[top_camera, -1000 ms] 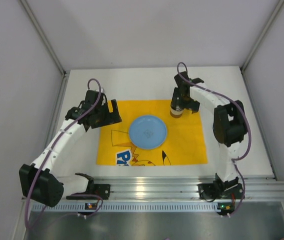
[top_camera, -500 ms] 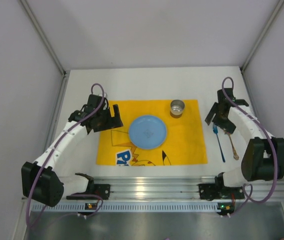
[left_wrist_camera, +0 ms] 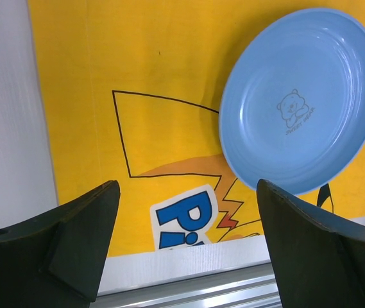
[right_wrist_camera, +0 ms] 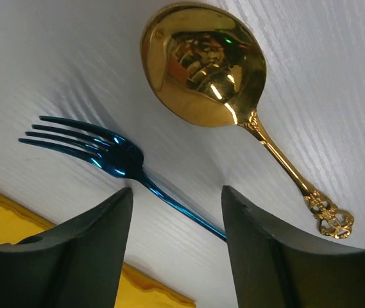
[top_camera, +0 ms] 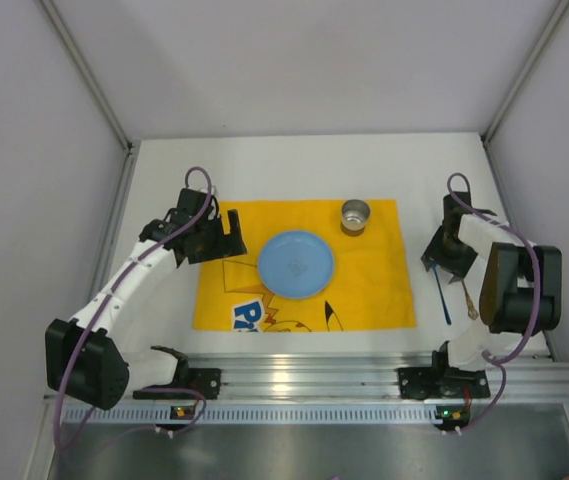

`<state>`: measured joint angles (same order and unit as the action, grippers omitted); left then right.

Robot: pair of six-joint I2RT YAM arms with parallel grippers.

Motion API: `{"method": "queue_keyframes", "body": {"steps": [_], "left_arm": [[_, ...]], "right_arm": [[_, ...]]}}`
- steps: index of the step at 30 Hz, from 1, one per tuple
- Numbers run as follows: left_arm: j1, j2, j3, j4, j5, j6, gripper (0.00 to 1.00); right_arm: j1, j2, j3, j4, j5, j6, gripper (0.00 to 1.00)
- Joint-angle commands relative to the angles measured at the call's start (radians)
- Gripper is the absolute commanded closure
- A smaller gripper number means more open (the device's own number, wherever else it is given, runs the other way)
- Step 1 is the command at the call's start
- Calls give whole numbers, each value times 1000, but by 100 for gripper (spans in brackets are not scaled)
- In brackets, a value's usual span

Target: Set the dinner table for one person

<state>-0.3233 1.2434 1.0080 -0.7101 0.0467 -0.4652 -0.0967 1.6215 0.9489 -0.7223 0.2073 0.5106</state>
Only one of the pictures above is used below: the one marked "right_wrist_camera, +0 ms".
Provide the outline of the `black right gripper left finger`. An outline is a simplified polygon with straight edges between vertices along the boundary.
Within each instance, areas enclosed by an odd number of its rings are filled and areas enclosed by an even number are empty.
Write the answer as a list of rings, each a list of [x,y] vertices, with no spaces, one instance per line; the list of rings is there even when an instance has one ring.
[[[123,188],[17,244],[0,244],[0,307],[113,307],[133,211]]]

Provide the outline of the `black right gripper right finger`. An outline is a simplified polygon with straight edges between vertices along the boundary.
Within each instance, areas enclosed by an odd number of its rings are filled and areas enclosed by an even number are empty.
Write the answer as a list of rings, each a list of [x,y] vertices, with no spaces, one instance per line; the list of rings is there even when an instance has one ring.
[[[239,307],[365,307],[365,250],[328,241],[221,191]]]

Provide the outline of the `yellow printed cloth mat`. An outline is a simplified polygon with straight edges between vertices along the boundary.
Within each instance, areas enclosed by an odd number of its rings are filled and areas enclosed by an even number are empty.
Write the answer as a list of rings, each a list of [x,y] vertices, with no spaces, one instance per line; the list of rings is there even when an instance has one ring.
[[[54,224],[0,194],[0,244],[20,240],[53,227]],[[181,295],[127,263],[122,266],[116,307],[195,307],[194,300]]]

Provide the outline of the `blue metal fork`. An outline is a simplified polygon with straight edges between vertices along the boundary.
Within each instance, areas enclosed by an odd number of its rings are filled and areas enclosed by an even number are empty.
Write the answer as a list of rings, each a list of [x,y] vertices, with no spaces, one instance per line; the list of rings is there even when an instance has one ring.
[[[41,121],[56,123],[67,128],[33,124],[32,132],[18,141],[76,157],[98,167],[110,176],[139,182],[155,196],[208,230],[222,241],[226,234],[193,210],[188,209],[161,190],[143,168],[144,154],[129,139],[98,125],[61,117],[40,116]]]

